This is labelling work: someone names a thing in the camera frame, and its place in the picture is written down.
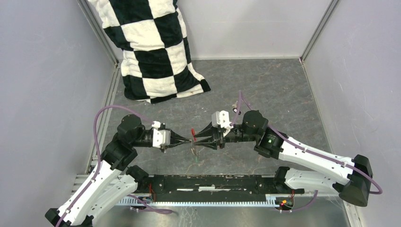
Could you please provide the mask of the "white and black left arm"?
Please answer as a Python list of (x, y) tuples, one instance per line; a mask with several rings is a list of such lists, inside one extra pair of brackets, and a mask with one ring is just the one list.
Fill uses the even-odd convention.
[(138, 166), (129, 166), (138, 155), (136, 147), (165, 152), (190, 142), (191, 139), (178, 135), (163, 123), (154, 122), (146, 129), (138, 116), (123, 117), (87, 179), (63, 205), (50, 208), (45, 218), (54, 227), (92, 227), (128, 194), (148, 188), (148, 174)]

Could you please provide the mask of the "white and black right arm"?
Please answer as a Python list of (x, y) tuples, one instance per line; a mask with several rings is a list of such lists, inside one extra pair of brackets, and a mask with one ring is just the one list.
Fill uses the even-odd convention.
[(307, 171), (300, 171), (280, 167), (273, 180), (277, 192), (337, 193), (341, 199), (355, 206), (368, 205), (373, 171), (367, 157), (338, 156), (303, 144), (270, 126), (268, 119), (258, 110), (246, 112), (241, 124), (233, 124), (228, 116), (227, 111), (215, 112), (211, 123), (194, 134), (197, 139), (194, 144), (217, 150), (226, 143), (255, 142), (254, 150), (263, 157), (308, 168)]

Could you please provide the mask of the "black tagged key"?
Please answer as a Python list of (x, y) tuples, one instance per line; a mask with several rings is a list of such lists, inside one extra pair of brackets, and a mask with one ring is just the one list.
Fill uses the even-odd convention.
[(232, 104), (232, 110), (234, 113), (237, 113), (237, 103), (238, 103), (238, 101), (236, 101), (235, 103)]

